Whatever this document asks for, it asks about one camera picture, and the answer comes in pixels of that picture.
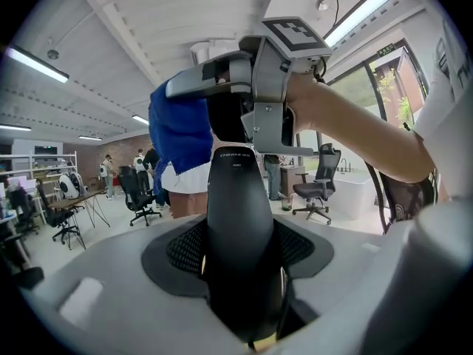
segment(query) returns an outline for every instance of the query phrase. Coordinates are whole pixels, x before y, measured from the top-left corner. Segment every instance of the floor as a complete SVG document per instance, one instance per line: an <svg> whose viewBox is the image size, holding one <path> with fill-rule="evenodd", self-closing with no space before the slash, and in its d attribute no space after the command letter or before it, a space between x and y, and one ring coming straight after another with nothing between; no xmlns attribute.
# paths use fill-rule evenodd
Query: floor
<svg viewBox="0 0 473 355"><path fill-rule="evenodd" d="M108 227L98 217L95 218L96 227L92 227L89 216L83 209L76 214L78 225L81 228L82 238L84 239L87 248L108 237L146 227L143 218L136 220L134 226L130 227L129 221L134 217L134 213L125 207L124 198L124 195L118 195L114 200L107 200L105 195L98 195L97 197L98 202L103 209L103 213L110 223L110 227ZM270 205L274 214L292 213L283 211L280 201L271 201ZM295 196L293 200L293 208L303 208L304 206L305 200ZM173 219L168 209L164 210L162 215L163 218L159 218L157 215L151 216L149 219L151 225L163 222L164 220ZM333 209L330 210L329 215L332 217L332 226L346 230L362 231L379 235L382 234L378 207L375 205L373 205L373 208L358 220L348 220L342 214ZM306 217L306 212L298 213L295 216L297 220L305 220ZM317 216L317 214L313 214L310 218L310 222L325 224L326 220L323 217ZM71 250L68 249L67 244L62 245L60 240L53 242L51 237L57 231L57 229L45 225L40 228L38 235L30 235L26 240L32 264L34 266L42 267L46 277L53 274L84 251L78 241L72 237Z"/></svg>

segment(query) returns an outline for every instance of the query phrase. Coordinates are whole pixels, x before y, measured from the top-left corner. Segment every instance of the blue cloth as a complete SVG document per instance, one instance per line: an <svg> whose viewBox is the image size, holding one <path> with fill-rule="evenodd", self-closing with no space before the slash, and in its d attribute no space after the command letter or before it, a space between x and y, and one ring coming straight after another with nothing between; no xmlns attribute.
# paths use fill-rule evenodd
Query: blue cloth
<svg viewBox="0 0 473 355"><path fill-rule="evenodd" d="M214 138L205 99L166 97L167 81L152 94L149 104L149 134L160 160L154 168L154 193L161 189L161 176L171 162L176 175L208 163Z"/></svg>

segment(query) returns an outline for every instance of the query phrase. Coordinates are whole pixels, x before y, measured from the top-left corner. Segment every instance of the white shelving unit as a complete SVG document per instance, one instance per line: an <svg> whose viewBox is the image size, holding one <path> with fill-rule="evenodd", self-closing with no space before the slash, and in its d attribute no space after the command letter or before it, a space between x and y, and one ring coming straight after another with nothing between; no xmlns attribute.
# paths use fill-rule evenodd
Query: white shelving unit
<svg viewBox="0 0 473 355"><path fill-rule="evenodd" d="M28 155L17 155L17 154L8 154L8 155L0 155L0 159L28 159L30 163L29 169L16 169L13 171L3 171L0 172L0 175L14 175L14 174L30 174L31 179L35 179L35 172L41 171L55 171L59 169L74 169L77 172L77 152L74 154L57 154L57 155L36 155L36 154L28 154ZM69 158L72 166L61 166L61 167L41 167L35 168L34 167L34 159L49 159L49 158Z"/></svg>

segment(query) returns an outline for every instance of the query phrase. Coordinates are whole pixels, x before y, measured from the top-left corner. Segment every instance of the robotic arm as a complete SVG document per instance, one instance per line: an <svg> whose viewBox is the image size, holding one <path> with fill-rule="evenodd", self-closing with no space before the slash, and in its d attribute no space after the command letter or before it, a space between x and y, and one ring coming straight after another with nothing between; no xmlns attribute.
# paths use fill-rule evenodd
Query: robotic arm
<svg viewBox="0 0 473 355"><path fill-rule="evenodd" d="M292 72L320 75L332 50L298 17L263 20L239 48L173 77L166 97L207 98L221 141L253 143L263 154L313 155L310 148L293 146L287 83Z"/></svg>

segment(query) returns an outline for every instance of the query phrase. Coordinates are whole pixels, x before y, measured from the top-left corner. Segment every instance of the backpack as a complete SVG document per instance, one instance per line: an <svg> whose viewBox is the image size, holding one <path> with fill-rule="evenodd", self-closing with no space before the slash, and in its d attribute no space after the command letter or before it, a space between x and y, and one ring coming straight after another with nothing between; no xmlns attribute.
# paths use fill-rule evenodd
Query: backpack
<svg viewBox="0 0 473 355"><path fill-rule="evenodd" d="M109 175L108 170L106 169L105 165L102 163L100 167L101 177L104 178Z"/></svg>
<svg viewBox="0 0 473 355"><path fill-rule="evenodd" d="M135 158L135 169L136 169L136 172L141 172L141 171L146 171L146 167L145 165L143 164L143 160L144 160L145 157L143 156L140 156L140 157L136 157Z"/></svg>

